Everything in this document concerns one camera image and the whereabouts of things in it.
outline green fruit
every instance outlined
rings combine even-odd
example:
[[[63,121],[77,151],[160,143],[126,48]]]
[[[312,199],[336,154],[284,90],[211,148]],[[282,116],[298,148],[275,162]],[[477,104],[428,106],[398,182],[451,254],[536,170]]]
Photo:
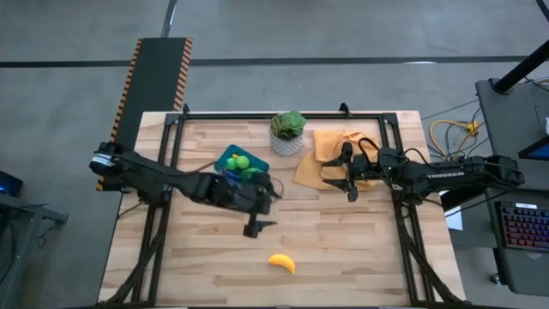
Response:
[[[244,179],[249,179],[251,177],[251,174],[253,174],[253,173],[262,173],[262,172],[263,171],[260,170],[259,168],[248,167],[244,171],[242,171],[242,176],[244,177]]]
[[[237,161],[234,158],[229,158],[226,160],[225,167],[229,171],[234,171],[237,169]]]
[[[240,169],[246,169],[250,166],[250,159],[245,155],[240,155],[237,159],[237,167]]]

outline yellow towel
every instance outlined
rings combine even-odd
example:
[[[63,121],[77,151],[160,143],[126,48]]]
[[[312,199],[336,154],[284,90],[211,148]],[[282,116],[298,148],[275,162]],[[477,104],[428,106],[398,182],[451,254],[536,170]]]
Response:
[[[362,137],[367,136],[357,131],[315,130],[313,132],[314,150],[301,159],[293,181],[320,190],[334,189],[334,186],[324,184],[323,179],[346,178],[345,167],[322,167],[322,164],[340,156],[344,142],[350,142],[353,145],[354,155],[361,154],[359,140]],[[376,139],[371,138],[371,140],[377,144]],[[368,142],[362,142],[361,145],[370,161],[377,161],[377,150]],[[356,186],[360,191],[367,191],[373,184],[371,181],[357,181]]]

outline green apple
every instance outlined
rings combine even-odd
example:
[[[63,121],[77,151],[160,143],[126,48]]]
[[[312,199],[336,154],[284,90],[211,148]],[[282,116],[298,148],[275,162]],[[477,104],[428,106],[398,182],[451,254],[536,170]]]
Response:
[[[240,155],[237,159],[237,167],[240,169],[246,169],[250,166],[250,159],[245,155]]]
[[[234,171],[235,169],[237,169],[237,160],[234,158],[228,158],[226,160],[225,167],[229,171]]]

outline keyboard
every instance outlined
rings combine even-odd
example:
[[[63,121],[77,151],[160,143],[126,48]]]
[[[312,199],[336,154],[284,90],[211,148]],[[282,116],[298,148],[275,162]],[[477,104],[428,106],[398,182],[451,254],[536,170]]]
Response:
[[[549,209],[520,208],[514,202],[496,202],[496,207],[505,246],[549,252]]]

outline potted plant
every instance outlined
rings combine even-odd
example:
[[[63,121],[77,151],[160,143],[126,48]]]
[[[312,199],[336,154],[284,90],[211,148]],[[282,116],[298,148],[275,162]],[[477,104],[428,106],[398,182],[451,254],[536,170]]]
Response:
[[[271,119],[270,143],[278,155],[293,155],[303,146],[303,127],[307,120],[300,112],[278,114]]]

